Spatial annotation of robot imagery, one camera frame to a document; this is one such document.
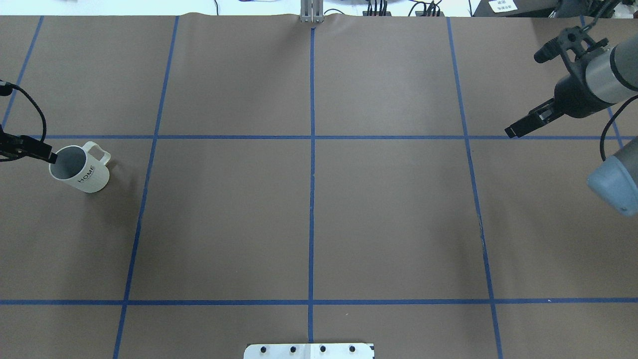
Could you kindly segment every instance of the mug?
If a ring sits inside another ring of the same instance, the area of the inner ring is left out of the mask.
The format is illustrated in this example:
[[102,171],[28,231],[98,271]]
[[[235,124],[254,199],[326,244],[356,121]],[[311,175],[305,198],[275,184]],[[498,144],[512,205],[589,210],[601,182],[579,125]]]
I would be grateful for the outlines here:
[[[89,153],[94,147],[103,153],[100,160]],[[111,154],[95,142],[89,141],[82,147],[67,146],[56,154],[56,162],[48,165],[48,172],[56,180],[86,193],[97,192],[107,185],[110,174],[106,164],[111,159]]]

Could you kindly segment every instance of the black cable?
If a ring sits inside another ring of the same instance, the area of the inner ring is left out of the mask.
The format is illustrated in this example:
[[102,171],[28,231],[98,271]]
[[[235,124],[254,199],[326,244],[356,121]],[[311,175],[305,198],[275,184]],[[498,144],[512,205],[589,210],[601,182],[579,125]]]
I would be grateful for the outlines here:
[[605,137],[607,137],[607,131],[609,131],[609,128],[614,123],[618,115],[620,115],[620,113],[623,112],[625,107],[627,107],[630,103],[632,103],[632,101],[634,101],[637,98],[638,98],[638,95],[631,97],[629,100],[625,101],[625,103],[623,103],[623,105],[618,109],[618,111],[616,111],[616,113],[613,116],[611,116],[611,119],[609,120],[609,122],[607,122],[607,124],[605,125],[605,128],[602,130],[602,135],[600,135],[600,158],[602,158],[603,162],[607,160],[607,157],[605,156]]
[[327,13],[328,11],[338,11],[339,13],[342,13],[343,15],[346,15],[345,13],[343,13],[343,11],[339,10],[339,9],[328,9],[326,11],[323,12],[323,14],[325,15],[325,13]]
[[417,7],[417,5],[418,5],[418,4],[423,4],[423,12],[424,12],[424,13],[426,12],[426,10],[427,10],[427,4],[426,4],[426,3],[424,3],[423,1],[416,1],[416,2],[414,3],[414,5],[412,5],[412,9],[410,9],[410,12],[408,13],[408,17],[409,17],[410,15],[412,15],[412,11],[414,10],[414,8],[416,8],[416,7]]
[[621,0],[607,0],[607,2],[600,7],[600,10],[598,11],[598,13],[596,13],[596,16],[594,17],[593,21],[591,21],[589,25],[585,26],[582,30],[584,32],[591,30],[591,28],[593,28],[596,25],[596,23],[598,22],[602,14],[604,14],[605,11],[607,11],[608,7],[614,4],[614,8],[615,8],[618,4],[620,4],[620,1]]
[[[42,113],[40,106],[38,106],[38,104],[33,100],[33,98],[29,96],[27,91],[24,91],[20,86],[16,84],[12,84],[11,82],[7,82],[6,84],[12,89],[16,89],[20,91],[29,100],[29,102],[31,102],[31,105],[33,105],[33,107],[35,107],[36,110],[38,111],[38,114],[40,115],[40,119],[42,120],[42,136],[40,136],[40,142],[44,142],[44,140],[47,138],[47,120],[44,118],[44,113]],[[0,162],[15,161],[15,160],[19,160],[20,158],[24,156],[25,154],[21,154],[21,155],[18,155],[18,157],[14,157],[14,158],[2,158],[0,159]]]

